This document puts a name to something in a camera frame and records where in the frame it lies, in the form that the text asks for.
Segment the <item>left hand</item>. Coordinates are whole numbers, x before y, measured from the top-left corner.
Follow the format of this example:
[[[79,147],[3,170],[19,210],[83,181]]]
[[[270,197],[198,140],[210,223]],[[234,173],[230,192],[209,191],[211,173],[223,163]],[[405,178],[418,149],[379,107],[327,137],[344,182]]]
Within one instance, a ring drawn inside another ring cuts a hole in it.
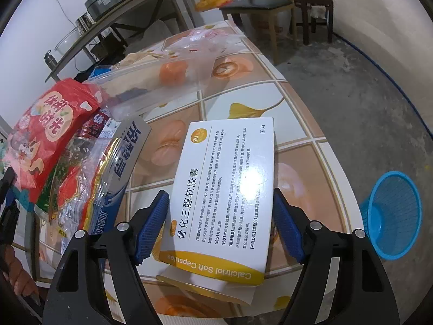
[[[10,245],[6,245],[4,252],[4,261],[7,265],[7,279],[12,286],[16,296],[39,295],[36,283],[24,269],[21,261],[16,258],[15,251]]]

